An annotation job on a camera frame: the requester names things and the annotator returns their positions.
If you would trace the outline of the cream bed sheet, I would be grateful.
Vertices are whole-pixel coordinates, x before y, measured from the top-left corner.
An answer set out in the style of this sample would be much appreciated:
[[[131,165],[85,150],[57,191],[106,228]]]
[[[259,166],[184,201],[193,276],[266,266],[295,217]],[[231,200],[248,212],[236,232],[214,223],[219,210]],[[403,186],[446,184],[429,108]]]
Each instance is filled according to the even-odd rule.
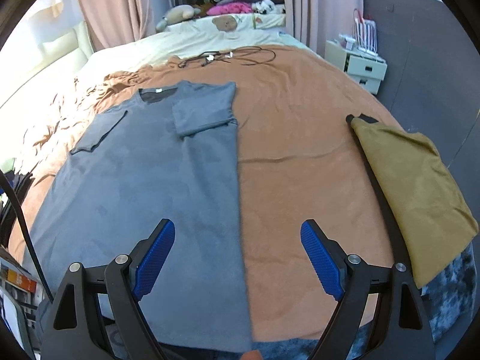
[[[1,110],[14,113],[30,103],[45,102],[75,77],[94,84],[108,73],[135,71],[145,64],[163,63],[174,55],[187,58],[204,51],[261,45],[304,47],[283,28],[232,33],[164,31],[101,51],[93,50],[85,22],[38,45],[14,32],[1,50]]]

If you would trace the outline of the folded olive-brown garment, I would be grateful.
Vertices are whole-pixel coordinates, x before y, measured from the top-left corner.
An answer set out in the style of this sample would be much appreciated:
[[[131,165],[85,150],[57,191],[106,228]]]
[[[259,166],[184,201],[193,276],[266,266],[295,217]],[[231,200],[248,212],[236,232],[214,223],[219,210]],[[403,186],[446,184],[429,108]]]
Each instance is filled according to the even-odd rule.
[[[346,118],[399,226],[417,287],[477,236],[479,225],[433,142],[366,115]]]

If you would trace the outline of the black and white plush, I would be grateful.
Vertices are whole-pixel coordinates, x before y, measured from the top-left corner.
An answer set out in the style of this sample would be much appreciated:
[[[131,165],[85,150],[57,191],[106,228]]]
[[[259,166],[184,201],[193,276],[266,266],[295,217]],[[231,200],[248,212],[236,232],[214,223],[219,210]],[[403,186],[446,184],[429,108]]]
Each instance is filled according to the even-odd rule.
[[[269,14],[284,14],[285,5],[284,4],[275,4],[272,0],[261,0],[259,2],[253,2],[251,5],[253,12],[269,15]]]

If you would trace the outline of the orange-brown bed blanket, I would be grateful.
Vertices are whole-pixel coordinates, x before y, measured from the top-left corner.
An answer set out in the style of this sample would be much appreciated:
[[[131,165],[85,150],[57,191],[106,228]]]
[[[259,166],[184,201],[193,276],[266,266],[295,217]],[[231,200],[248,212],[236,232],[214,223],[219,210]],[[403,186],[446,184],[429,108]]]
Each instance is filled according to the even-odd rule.
[[[391,244],[374,189],[346,117],[366,114],[391,126],[390,112],[343,72],[312,52],[269,46],[247,66],[208,66],[171,58],[140,68],[109,67],[103,79],[81,76],[50,99],[26,141],[37,164],[23,210],[32,222],[67,152],[101,111],[139,88],[180,80],[238,91],[241,242],[255,341],[320,335],[335,302],[317,281],[299,240],[315,219],[349,253],[389,267]]]

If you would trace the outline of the beige plush toy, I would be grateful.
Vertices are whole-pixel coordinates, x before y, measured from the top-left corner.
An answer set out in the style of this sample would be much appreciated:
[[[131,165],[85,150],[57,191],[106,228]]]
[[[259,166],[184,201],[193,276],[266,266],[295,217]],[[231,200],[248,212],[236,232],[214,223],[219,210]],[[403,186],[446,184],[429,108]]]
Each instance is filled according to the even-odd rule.
[[[169,25],[179,24],[184,21],[192,20],[200,14],[201,10],[191,5],[179,5],[168,10],[163,18],[156,24],[156,33],[162,33]]]

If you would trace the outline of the white bedside drawer cabinet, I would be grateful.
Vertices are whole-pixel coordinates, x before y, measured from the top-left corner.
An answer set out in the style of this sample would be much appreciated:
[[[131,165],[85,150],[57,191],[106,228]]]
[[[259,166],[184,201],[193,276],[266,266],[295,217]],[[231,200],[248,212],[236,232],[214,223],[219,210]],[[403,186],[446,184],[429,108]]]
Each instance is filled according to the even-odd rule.
[[[345,49],[337,41],[325,42],[324,59],[373,95],[378,93],[386,76],[385,59],[356,49]]]

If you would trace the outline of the pink left curtain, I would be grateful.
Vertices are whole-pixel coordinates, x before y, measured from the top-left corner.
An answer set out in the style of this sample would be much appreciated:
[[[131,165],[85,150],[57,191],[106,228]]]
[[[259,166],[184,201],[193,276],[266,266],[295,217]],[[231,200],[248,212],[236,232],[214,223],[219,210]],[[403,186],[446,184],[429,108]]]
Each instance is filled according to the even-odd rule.
[[[95,50],[117,47],[155,32],[151,0],[78,0]]]

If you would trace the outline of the striped pink gift bag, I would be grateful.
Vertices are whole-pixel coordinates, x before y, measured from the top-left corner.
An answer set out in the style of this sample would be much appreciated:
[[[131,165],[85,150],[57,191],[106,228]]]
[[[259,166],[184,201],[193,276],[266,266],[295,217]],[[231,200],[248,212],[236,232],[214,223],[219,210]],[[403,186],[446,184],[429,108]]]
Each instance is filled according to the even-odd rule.
[[[353,11],[355,41],[358,48],[372,55],[377,54],[377,24],[374,20],[364,19],[358,9]]]

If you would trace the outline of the pink fluffy cloth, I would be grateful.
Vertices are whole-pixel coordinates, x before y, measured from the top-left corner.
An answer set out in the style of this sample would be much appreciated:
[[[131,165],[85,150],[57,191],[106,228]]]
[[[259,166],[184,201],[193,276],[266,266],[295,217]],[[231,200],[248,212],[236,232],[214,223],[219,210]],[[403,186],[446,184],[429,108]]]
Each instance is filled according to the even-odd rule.
[[[230,14],[251,14],[251,4],[245,2],[229,2],[223,5],[215,5],[207,11],[208,16],[221,16]]]

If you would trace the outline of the pink curtain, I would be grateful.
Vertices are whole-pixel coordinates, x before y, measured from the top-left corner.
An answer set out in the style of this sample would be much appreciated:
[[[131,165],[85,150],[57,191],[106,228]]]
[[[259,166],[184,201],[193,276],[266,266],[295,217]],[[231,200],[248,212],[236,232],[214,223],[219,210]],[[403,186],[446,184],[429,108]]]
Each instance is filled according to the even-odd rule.
[[[78,0],[95,50],[117,47],[155,32],[151,0]]]
[[[326,41],[352,34],[354,10],[362,11],[363,4],[364,0],[285,0],[287,33],[323,56]]]

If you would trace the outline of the bear print pillow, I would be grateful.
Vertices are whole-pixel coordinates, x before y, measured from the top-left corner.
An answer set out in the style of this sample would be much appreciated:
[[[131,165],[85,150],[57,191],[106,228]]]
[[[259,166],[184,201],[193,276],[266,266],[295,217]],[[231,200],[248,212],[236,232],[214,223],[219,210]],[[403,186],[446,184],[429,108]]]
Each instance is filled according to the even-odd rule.
[[[286,14],[232,14],[221,16],[205,16],[191,19],[179,24],[169,25],[166,32],[175,33],[217,33],[239,32],[249,29],[270,30],[286,27]]]

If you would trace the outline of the pink right curtain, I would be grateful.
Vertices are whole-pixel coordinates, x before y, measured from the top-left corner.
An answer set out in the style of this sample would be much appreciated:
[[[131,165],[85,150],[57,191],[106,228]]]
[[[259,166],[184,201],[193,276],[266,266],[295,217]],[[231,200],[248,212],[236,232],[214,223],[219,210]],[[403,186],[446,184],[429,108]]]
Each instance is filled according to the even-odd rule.
[[[362,11],[363,4],[364,0],[285,0],[287,33],[323,56],[326,41],[352,34],[354,10]]]

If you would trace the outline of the grey t-shirt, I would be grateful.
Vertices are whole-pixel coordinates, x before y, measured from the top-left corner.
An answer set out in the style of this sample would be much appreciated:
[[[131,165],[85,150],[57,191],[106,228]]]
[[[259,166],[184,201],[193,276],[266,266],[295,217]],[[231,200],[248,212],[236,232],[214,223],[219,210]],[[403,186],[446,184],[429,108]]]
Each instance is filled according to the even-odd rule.
[[[46,281],[103,265],[162,219],[175,241],[140,306],[169,345],[251,347],[240,242],[236,87],[182,80],[144,88],[94,117],[57,172],[30,229]]]

